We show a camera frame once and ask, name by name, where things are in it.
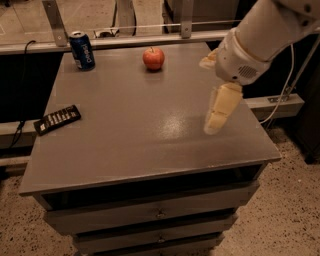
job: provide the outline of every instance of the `dresser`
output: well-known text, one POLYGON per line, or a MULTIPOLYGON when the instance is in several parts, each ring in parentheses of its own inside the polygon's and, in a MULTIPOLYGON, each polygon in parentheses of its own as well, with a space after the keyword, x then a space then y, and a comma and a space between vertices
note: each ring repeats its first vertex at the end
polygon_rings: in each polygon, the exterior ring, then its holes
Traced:
POLYGON ((75 104, 82 118, 36 139, 19 193, 80 255, 214 248, 280 159, 244 101, 219 134, 203 132, 222 82, 198 66, 205 43, 161 48, 158 72, 144 67, 144 47, 96 51, 89 72, 64 54, 46 113, 75 104))

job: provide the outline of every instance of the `can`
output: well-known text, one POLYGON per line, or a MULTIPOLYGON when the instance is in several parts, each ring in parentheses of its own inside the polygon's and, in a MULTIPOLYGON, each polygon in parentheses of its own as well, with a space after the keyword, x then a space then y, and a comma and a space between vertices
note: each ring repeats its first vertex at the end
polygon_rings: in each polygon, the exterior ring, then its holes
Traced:
POLYGON ((74 31, 69 36, 73 58, 82 71, 95 67, 94 56, 89 37, 82 31, 74 31))

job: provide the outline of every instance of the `apple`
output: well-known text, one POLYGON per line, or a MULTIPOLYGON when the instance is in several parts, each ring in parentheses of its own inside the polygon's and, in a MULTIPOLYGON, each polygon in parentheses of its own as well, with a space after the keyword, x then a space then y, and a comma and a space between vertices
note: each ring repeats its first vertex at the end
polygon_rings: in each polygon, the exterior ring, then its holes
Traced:
POLYGON ((164 53, 158 47, 149 47, 142 56, 143 62, 150 70, 159 70, 164 62, 164 53))

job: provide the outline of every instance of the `speckled floor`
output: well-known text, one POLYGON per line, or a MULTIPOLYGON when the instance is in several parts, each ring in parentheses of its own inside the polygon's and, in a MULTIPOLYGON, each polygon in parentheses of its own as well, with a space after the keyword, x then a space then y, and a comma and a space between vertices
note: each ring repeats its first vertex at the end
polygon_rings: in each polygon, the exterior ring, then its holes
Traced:
MULTIPOLYGON (((239 218, 222 243, 193 256, 320 255, 320 165, 306 165, 281 128, 269 135, 282 160, 263 171, 259 190, 238 209, 239 218)), ((17 194, 21 178, 1 182, 0 255, 74 255, 71 238, 42 220, 44 210, 33 198, 17 194)))

